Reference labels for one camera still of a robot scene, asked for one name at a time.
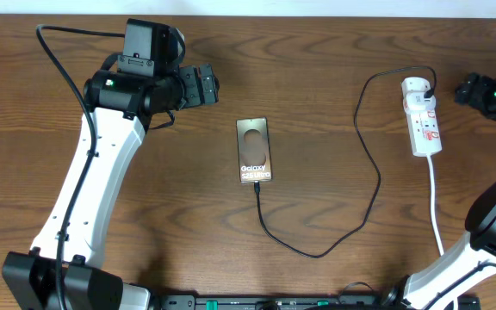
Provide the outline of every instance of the white power strip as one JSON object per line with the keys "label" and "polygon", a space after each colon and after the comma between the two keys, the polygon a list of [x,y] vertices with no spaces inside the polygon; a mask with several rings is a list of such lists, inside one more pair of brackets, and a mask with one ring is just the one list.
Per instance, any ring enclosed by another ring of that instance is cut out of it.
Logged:
{"label": "white power strip", "polygon": [[412,154],[426,157],[441,151],[436,118],[436,97],[425,98],[430,83],[421,77],[408,77],[401,83],[403,109],[411,136]]}

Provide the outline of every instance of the green connector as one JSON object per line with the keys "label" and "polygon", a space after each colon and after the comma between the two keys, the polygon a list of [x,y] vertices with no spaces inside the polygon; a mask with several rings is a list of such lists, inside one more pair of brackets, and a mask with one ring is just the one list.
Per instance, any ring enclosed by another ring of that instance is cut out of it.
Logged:
{"label": "green connector", "polygon": [[206,301],[206,310],[217,310],[217,301]]}

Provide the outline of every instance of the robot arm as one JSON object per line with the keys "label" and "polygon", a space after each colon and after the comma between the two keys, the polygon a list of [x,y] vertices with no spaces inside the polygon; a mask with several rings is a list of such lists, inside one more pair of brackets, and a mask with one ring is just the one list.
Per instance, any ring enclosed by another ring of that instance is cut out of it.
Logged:
{"label": "robot arm", "polygon": [[[496,78],[470,74],[457,91],[456,100],[496,121]],[[496,264],[496,183],[470,208],[465,226],[467,231],[451,249],[430,267],[406,280],[398,303],[417,309],[443,310],[456,297],[496,274],[494,267],[472,273],[478,264]],[[468,274],[472,276],[437,300],[439,293]]]}
{"label": "robot arm", "polygon": [[[82,256],[86,265],[101,268],[110,215],[127,167],[143,142],[145,130],[137,117],[125,119],[117,110],[95,108],[91,118],[98,136],[98,155],[93,158],[71,215],[64,261],[71,262],[74,256]],[[56,257],[60,225],[89,149],[90,131],[84,116],[76,154],[59,199],[30,248],[31,251],[39,249],[42,257]]]}
{"label": "robot arm", "polygon": [[[59,300],[64,299],[55,290],[59,238],[65,241],[63,261],[69,263],[63,272],[67,308],[145,310],[152,301],[148,289],[100,270],[110,216],[152,115],[167,112],[169,126],[172,110],[217,102],[219,84],[209,64],[200,69],[179,67],[185,45],[175,28],[130,19],[124,41],[123,53],[110,55],[84,86],[84,106],[95,125],[97,143],[66,235],[60,236],[60,227],[90,149],[85,115],[74,159],[49,219],[29,254],[10,252],[3,264],[3,279],[22,309],[60,308]],[[115,61],[118,72],[109,70]]]}

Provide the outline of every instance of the white cable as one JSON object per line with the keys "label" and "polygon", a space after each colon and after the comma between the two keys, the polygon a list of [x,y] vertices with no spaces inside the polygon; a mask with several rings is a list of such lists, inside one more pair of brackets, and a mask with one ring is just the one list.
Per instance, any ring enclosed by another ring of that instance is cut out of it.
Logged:
{"label": "white cable", "polygon": [[[430,217],[431,217],[431,228],[434,231],[434,237],[436,237],[437,250],[439,255],[444,254],[443,243],[441,242],[441,236],[439,235],[439,229],[437,228],[436,219],[436,177],[434,175],[434,165],[431,162],[431,155],[426,154],[426,159],[428,159],[428,168],[430,169]],[[453,310],[458,310],[458,299],[453,300]]]}

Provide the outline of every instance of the wood grain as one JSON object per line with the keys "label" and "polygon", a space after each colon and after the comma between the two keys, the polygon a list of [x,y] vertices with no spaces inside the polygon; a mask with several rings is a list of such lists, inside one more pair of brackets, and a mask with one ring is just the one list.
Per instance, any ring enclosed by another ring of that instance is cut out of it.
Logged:
{"label": "wood grain", "polygon": [[[126,282],[201,295],[336,294],[347,283],[387,288],[437,257],[428,171],[414,158],[400,81],[367,89],[359,126],[382,187],[364,229],[320,260],[268,239],[255,197],[239,183],[235,121],[269,120],[275,181],[262,187],[270,229],[319,252],[357,226],[376,175],[352,126],[364,81],[378,71],[431,65],[438,76],[443,151],[434,157],[439,226],[446,246],[474,199],[496,180],[496,124],[453,103],[471,72],[496,71],[496,20],[377,18],[142,18],[187,38],[188,65],[209,62],[220,103],[177,113],[133,158],[110,223],[104,269]],[[0,270],[25,252],[59,194],[81,110],[34,35],[39,23],[123,32],[125,16],[0,15]],[[122,41],[46,33],[83,85]],[[164,115],[153,121],[163,121]],[[496,276],[473,289],[496,309]],[[16,303],[0,276],[0,309]]]}

